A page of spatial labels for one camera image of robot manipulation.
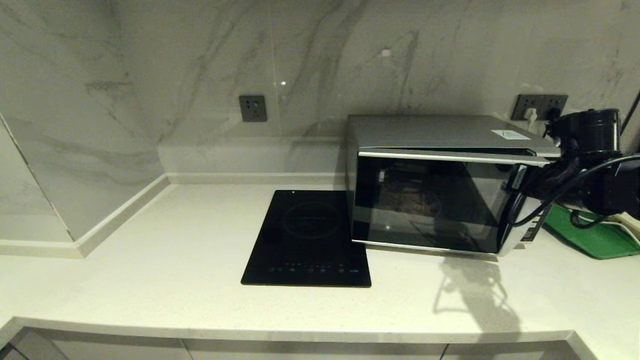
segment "countertop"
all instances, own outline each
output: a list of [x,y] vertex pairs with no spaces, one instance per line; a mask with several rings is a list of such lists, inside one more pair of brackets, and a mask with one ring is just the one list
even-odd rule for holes
[[230,340],[568,340],[584,359],[638,359],[640,257],[597,261],[545,231],[497,260],[368,248],[371,288],[241,285],[273,191],[332,188],[173,184],[86,259],[0,256],[0,343],[31,326]]

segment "microwave door glass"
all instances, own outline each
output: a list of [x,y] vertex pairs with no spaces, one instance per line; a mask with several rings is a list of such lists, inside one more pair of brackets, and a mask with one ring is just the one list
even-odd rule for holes
[[368,241],[471,252],[499,251],[502,189],[511,165],[361,158],[377,173]]

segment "marble wall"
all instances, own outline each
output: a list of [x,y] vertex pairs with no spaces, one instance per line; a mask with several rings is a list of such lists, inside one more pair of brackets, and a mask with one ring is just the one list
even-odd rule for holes
[[0,114],[0,240],[71,241]]
[[0,110],[75,239],[163,173],[120,32],[112,1],[0,1]]
[[[508,119],[527,93],[626,113],[640,84],[638,0],[117,3],[169,172],[334,171],[350,113]],[[269,121],[242,123],[241,94]]]

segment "microwave oven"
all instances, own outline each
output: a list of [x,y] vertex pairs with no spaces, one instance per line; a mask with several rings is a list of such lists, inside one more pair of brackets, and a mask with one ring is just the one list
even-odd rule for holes
[[[531,167],[559,159],[542,137],[489,116],[350,115],[346,183],[352,241],[506,255],[546,213],[508,213]],[[526,198],[519,220],[540,205]]]

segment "black induction cooktop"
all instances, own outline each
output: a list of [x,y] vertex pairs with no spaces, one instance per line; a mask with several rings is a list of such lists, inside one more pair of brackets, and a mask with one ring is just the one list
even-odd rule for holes
[[277,190],[241,282],[370,287],[364,244],[351,241],[345,192]]

